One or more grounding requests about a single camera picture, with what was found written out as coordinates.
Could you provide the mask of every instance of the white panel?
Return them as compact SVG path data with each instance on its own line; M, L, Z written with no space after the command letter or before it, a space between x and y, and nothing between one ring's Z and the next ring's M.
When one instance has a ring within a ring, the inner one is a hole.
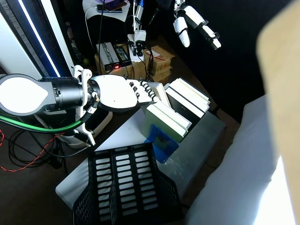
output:
M71 55L69 53L69 50L67 48L65 39L64 39L64 37L63 37L63 35L61 33L60 25L59 25L59 23L57 21L55 12L54 12L52 4L51 4L51 1L50 0L41 0L41 2L42 2L42 5L44 7L44 10L45 10L45 12L47 14L48 20L49 20L50 25L52 27L52 30L53 30L53 32L55 34L57 42L58 42L58 44L60 46L61 52L64 55L64 58L65 58L65 60L67 62L69 70L70 70L71 73L73 73L73 69L71 67L73 67L74 64L73 64Z
M9 74L26 74L38 80L42 76L0 14L0 65Z

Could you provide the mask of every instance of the white table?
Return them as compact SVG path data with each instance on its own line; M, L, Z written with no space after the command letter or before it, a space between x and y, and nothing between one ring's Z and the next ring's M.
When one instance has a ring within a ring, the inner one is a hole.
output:
M96 151L144 143L146 138L140 132L143 121L144 113L140 109ZM176 183L180 198L198 173L224 128L224 122L207 112L169 159L163 164L157 163L160 171ZM74 202L88 185L88 178L88 160L85 159L56 187L56 194L72 209Z

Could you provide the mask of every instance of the light strip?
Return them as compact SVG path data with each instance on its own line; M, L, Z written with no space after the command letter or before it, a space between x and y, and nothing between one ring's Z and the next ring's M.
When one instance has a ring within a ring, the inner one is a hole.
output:
M30 18L30 16L29 16L29 14L28 14L28 12L27 12L26 7L24 6L22 0L18 0L18 2L19 2L19 4L20 4L20 6L21 6L21 8L22 8L22 10L23 10L23 12L24 12L24 14L25 14L25 16L26 16L26 18L27 18L27 20L28 20L28 22L29 22L29 24L30 24L32 30L33 30L33 32L34 32L34 34L36 35L36 37L37 37L37 39L38 39L38 41L39 41L39 43L40 43L42 49L44 50L44 52L45 52L45 54L46 54L46 56L47 56L47 58L48 58L48 60L49 60L49 62L50 62L50 64L51 64L51 66L53 67L53 69L54 69L56 75L57 75L58 77L60 77L60 74L59 74L59 72L58 72L58 70L57 70L55 64L53 63L53 61L52 61L52 59L51 59L51 57L50 57L50 55L49 55L49 53L48 53L48 51L47 51L47 49L46 49L46 47L45 47L45 45L44 45L44 43L43 43L41 37L39 36L38 31L37 31L36 27L34 26L34 24L33 24L32 20L31 20L31 18Z

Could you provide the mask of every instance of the white robotic hand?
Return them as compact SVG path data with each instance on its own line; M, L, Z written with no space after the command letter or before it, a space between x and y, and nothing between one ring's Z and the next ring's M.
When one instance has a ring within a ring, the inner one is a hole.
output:
M185 0L175 0L174 15L175 21L173 26L175 32L185 47L190 45L187 23L194 29L197 28L214 49L221 47L221 43L218 40L219 34L213 32L207 26L208 21L204 20L193 7L187 5Z

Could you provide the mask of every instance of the dark floor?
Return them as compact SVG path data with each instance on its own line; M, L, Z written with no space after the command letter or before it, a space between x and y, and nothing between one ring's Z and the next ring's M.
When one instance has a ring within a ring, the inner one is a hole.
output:
M175 53L162 37L158 37L152 45L160 45L165 49ZM187 66L179 57L172 60L172 76L170 81L177 77L183 77L185 80L193 84L201 91L206 92L204 87L195 78ZM216 107L212 101L211 109ZM134 112L127 112L124 115L114 114L112 121L97 137L96 142L102 143L106 140L118 127L120 127ZM218 110L218 117L226 123L224 131L219 142L210 153L207 163L203 165L195 180L190 185L187 193L182 199L182 203L191 205L193 200L204 187L206 179L222 162L223 156L230 146L233 137L239 127L239 124L222 110ZM16 131L15 128L0 123L0 128L6 137ZM26 146L29 150L38 154L40 148L34 144L31 137L24 133L18 144ZM27 153L21 149L16 149L20 157L24 159L32 159ZM66 154L70 154L74 150L66 147ZM72 158L67 158L67 169L69 172L74 170L84 159L85 153L81 153ZM7 169L16 169L8 159L8 142L4 141L0 147L0 165ZM0 171L0 224L1 225L53 225L73 223L72 211L68 206L56 195L55 187L66 177L63 167L58 170L53 169L50 165L45 164L37 168L28 168L19 172Z

